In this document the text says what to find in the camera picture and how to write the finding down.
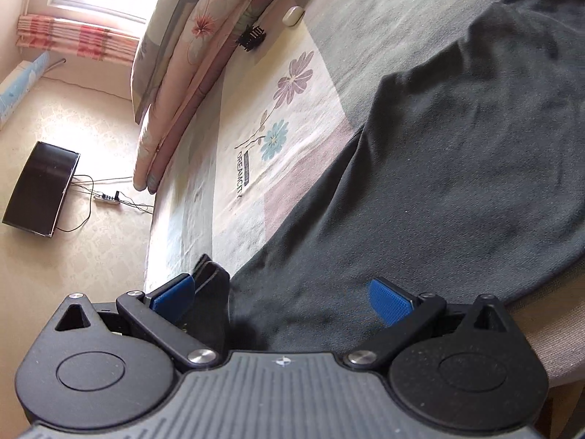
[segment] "blue gripper pad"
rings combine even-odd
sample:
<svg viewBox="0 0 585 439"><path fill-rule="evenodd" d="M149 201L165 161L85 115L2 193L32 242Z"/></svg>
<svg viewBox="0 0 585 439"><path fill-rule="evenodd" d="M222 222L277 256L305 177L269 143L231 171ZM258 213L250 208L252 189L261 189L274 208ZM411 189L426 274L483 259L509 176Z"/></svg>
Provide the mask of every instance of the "blue gripper pad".
<svg viewBox="0 0 585 439"><path fill-rule="evenodd" d="M402 320L414 310L406 297L390 289L378 279L370 282L370 305L388 326Z"/></svg>
<svg viewBox="0 0 585 439"><path fill-rule="evenodd" d="M150 302L150 308L172 324L189 310L195 299L195 280L188 275Z"/></svg>

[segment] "power strip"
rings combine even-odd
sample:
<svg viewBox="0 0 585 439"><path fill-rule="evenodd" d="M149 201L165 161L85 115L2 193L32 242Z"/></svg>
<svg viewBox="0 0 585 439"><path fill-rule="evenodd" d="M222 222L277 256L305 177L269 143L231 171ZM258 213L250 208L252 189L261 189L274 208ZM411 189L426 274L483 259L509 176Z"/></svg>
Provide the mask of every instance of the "power strip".
<svg viewBox="0 0 585 439"><path fill-rule="evenodd" d="M109 203L110 205L119 205L120 199L118 198L118 193L116 192L116 196L108 196L104 193L102 194L94 194L94 200L99 201L101 203Z"/></svg>

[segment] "metal screw head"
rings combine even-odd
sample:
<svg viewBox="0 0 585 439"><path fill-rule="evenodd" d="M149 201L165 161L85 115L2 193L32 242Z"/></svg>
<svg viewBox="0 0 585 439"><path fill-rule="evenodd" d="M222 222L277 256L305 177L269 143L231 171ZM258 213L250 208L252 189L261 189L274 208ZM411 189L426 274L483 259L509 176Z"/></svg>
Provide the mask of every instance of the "metal screw head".
<svg viewBox="0 0 585 439"><path fill-rule="evenodd" d="M189 353L186 358L191 362L195 363L195 365L206 365L207 363L211 363L218 357L218 354L215 351L210 350L209 348L200 348L198 350L193 350Z"/></svg>
<svg viewBox="0 0 585 439"><path fill-rule="evenodd" d="M347 361L354 365L369 365L370 363L375 362L376 358L378 358L378 356L369 350L357 350L347 355Z"/></svg>

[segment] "ribbed gray plate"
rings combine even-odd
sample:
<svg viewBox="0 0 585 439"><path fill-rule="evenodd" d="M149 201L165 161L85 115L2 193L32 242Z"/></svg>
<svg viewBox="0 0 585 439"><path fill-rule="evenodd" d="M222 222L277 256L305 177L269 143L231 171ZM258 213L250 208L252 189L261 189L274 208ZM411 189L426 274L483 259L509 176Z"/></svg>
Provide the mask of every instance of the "ribbed gray plate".
<svg viewBox="0 0 585 439"><path fill-rule="evenodd" d="M36 426L25 439L71 439ZM95 439L453 439L400 410L381 379L330 353L234 353L226 365L185 375L144 420ZM531 429L501 438L536 439Z"/></svg>

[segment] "purple flower print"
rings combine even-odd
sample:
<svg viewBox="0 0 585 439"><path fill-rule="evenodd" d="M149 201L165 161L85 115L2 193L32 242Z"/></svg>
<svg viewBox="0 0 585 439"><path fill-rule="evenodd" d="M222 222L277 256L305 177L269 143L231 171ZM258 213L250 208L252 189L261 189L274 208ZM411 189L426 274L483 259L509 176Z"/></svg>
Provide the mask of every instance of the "purple flower print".
<svg viewBox="0 0 585 439"><path fill-rule="evenodd" d="M273 99L276 101L274 109L278 109L284 104L284 101L290 104L295 93L302 94L305 91L306 83L313 77L312 69L305 71L313 58L313 54L314 51L309 54L303 52L297 60L292 60L288 65L288 76L279 80L279 89L274 93Z"/></svg>

